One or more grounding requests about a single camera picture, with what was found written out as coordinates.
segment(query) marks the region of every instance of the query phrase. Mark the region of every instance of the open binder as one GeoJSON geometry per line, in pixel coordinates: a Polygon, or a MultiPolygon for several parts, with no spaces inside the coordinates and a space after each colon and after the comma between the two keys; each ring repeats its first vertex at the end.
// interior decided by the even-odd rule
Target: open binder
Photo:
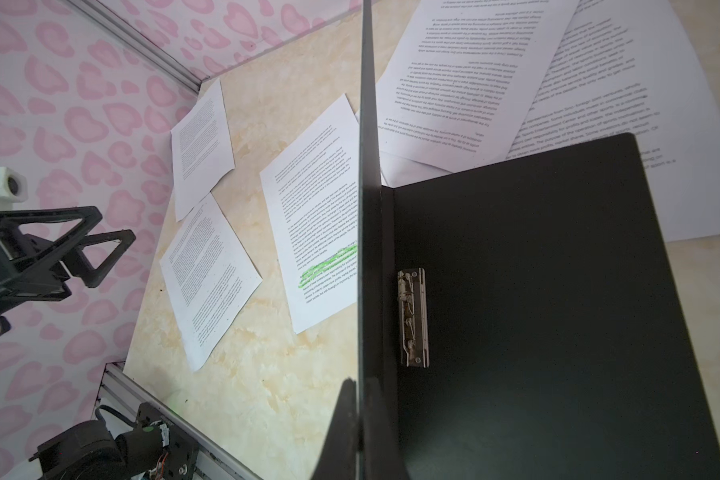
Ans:
{"type": "Polygon", "coordinates": [[[383,187],[363,14],[359,394],[345,382],[313,477],[720,478],[634,136],[383,187]],[[404,366],[424,305],[428,366],[404,366]]]}

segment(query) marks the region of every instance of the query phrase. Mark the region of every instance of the cable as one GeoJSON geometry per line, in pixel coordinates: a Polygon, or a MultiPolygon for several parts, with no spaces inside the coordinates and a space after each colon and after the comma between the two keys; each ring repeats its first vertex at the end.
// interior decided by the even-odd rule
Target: cable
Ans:
{"type": "Polygon", "coordinates": [[[96,415],[96,418],[98,418],[99,420],[101,420],[104,423],[106,423],[106,420],[104,420],[104,417],[101,415],[101,412],[99,412],[99,410],[104,410],[105,412],[111,413],[113,416],[117,417],[122,423],[128,425],[131,428],[136,427],[136,422],[132,422],[131,420],[128,419],[128,417],[126,417],[122,413],[120,413],[117,410],[115,410],[114,408],[112,408],[110,406],[106,406],[106,405],[98,406],[96,408],[96,410],[94,410],[94,415],[96,415]]]}
{"type": "Polygon", "coordinates": [[[163,453],[160,458],[157,459],[157,465],[155,466],[155,470],[157,470],[158,467],[160,467],[160,473],[157,474],[155,477],[155,480],[162,480],[163,474],[166,470],[166,459],[168,458],[168,452],[163,453]]]}

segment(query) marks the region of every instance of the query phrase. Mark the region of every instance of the pink leopard print wallpaper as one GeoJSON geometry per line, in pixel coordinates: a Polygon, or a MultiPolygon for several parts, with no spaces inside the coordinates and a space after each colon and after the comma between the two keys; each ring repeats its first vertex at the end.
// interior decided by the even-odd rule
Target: pink leopard print wallpaper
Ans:
{"type": "Polygon", "coordinates": [[[361,0],[100,0],[198,78],[277,48],[361,0]]]}
{"type": "MultiPolygon", "coordinates": [[[[96,205],[96,232],[137,237],[98,288],[73,279],[69,299],[7,314],[0,476],[88,419],[103,364],[125,358],[171,191],[170,129],[195,100],[58,0],[0,0],[0,166],[28,179],[18,208],[96,205]]],[[[107,255],[86,253],[95,264],[107,255]]]]}

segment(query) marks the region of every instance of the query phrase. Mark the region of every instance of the beige marble surface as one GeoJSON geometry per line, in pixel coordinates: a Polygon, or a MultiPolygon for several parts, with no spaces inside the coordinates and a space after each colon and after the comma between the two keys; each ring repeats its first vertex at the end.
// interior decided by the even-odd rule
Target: beige marble surface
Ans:
{"type": "MultiPolygon", "coordinates": [[[[720,0],[671,2],[720,104],[720,0]]],[[[374,6],[377,78],[417,4],[374,6]]],[[[126,362],[126,374],[265,480],[311,475],[339,383],[357,374],[357,324],[350,306],[293,333],[259,171],[339,95],[357,109],[359,65],[353,14],[222,76],[237,168],[213,194],[263,283],[192,374],[156,261],[126,362]]],[[[173,211],[172,199],[156,260],[179,228],[173,211]]],[[[720,438],[720,236],[667,249],[720,438]]]]}

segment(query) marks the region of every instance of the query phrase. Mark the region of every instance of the paper sheet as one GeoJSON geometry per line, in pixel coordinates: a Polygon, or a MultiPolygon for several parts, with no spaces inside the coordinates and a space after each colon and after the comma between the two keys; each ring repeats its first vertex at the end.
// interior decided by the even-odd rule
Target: paper sheet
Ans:
{"type": "Polygon", "coordinates": [[[211,194],[184,220],[160,268],[196,372],[262,279],[211,194]]]}
{"type": "Polygon", "coordinates": [[[672,6],[582,0],[508,158],[625,131],[664,240],[720,234],[720,110],[672,6]]]}
{"type": "Polygon", "coordinates": [[[181,220],[235,167],[220,81],[171,129],[170,142],[176,219],[181,220]]]}
{"type": "MultiPolygon", "coordinates": [[[[360,111],[355,113],[355,117],[360,121],[360,111]]],[[[382,168],[382,185],[385,187],[402,187],[451,173],[442,168],[420,164],[419,162],[388,154],[381,150],[378,151],[378,162],[382,168]]]]}
{"type": "Polygon", "coordinates": [[[357,301],[358,142],[343,95],[261,172],[296,333],[357,301]]]}
{"type": "Polygon", "coordinates": [[[453,172],[503,160],[577,3],[422,0],[377,85],[379,149],[453,172]]]}

